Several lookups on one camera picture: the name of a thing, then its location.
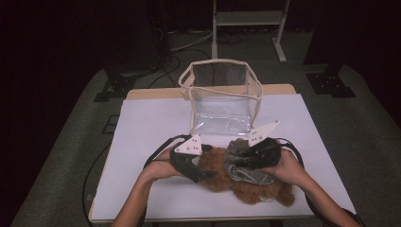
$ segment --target brown plush toy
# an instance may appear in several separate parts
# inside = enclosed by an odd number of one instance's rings
[[[203,171],[216,171],[217,173],[213,177],[201,181],[206,188],[215,192],[232,189],[240,200],[248,204],[256,204],[262,201],[261,198],[275,198],[284,206],[291,206],[294,203],[292,185],[278,179],[264,185],[233,180],[224,169],[223,160],[226,152],[226,148],[213,148],[203,152],[200,156],[198,167]]]

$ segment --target person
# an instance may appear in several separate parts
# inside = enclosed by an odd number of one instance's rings
[[[126,202],[112,223],[113,227],[137,226],[146,209],[152,184],[160,179],[182,176],[169,162],[167,148],[139,174]],[[317,210],[339,226],[359,226],[301,167],[291,151],[282,149],[277,166],[264,167],[258,171],[269,173],[285,183],[299,186],[310,198]]]

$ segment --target white tabletop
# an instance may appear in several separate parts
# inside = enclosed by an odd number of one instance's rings
[[[182,98],[125,100],[96,192],[90,220],[111,221],[118,214],[147,158],[168,138],[188,134],[190,103]],[[270,137],[286,138],[301,152],[306,171],[343,208],[355,213],[301,95],[266,95],[254,126],[280,120]],[[235,139],[202,136],[204,144],[226,148]],[[147,220],[296,218],[313,216],[301,189],[295,202],[248,205],[232,191],[215,193],[183,177],[157,181],[150,191]]]

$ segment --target person's right hand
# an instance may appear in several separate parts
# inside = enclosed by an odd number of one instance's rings
[[[281,150],[281,158],[277,166],[260,168],[259,171],[269,173],[282,182],[295,185],[300,185],[310,178],[292,152],[287,149]]]

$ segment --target floor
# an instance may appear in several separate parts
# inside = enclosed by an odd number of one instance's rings
[[[305,74],[321,72],[325,65],[303,65],[312,32],[285,32],[282,46],[288,62],[278,61],[271,37],[274,33],[241,34],[218,45],[219,57],[246,61],[262,83],[290,83],[303,96],[306,107],[336,166],[338,173],[367,226],[397,226],[401,223],[401,130],[369,91],[363,77],[344,65],[342,81],[356,97],[316,95]],[[178,48],[205,34],[171,34]],[[139,78],[134,89],[172,87],[192,61],[211,56],[210,42],[174,53],[163,70]],[[82,92],[64,125],[35,184],[12,226],[108,226],[91,224],[85,218],[104,166],[113,125],[123,97],[95,102],[107,82],[104,70],[96,73]],[[167,226],[211,226],[209,222],[165,223]],[[269,226],[267,221],[218,222],[223,226]],[[284,226],[322,226],[315,218],[284,221]]]

